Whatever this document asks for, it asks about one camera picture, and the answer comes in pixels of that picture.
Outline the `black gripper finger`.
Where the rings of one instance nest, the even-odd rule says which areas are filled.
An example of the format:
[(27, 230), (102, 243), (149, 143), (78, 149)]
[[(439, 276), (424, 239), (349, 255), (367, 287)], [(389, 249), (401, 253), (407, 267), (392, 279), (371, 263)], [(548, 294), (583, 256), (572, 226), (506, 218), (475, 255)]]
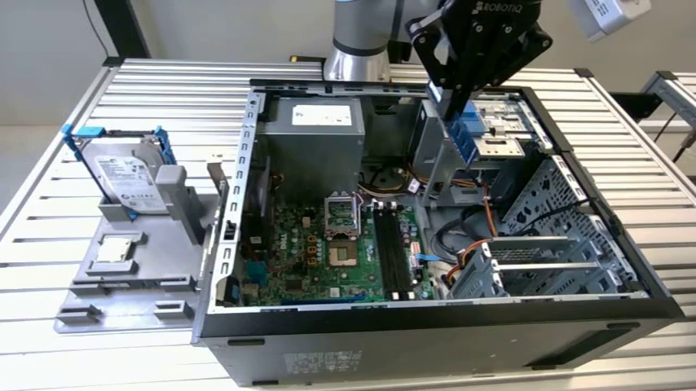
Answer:
[(440, 118), (454, 121), (471, 96), (466, 60), (474, 20), (429, 15), (409, 21), (409, 37), (429, 78), (428, 92)]
[(552, 44), (539, 24), (471, 24), (462, 49), (462, 107), (486, 86), (507, 81)]

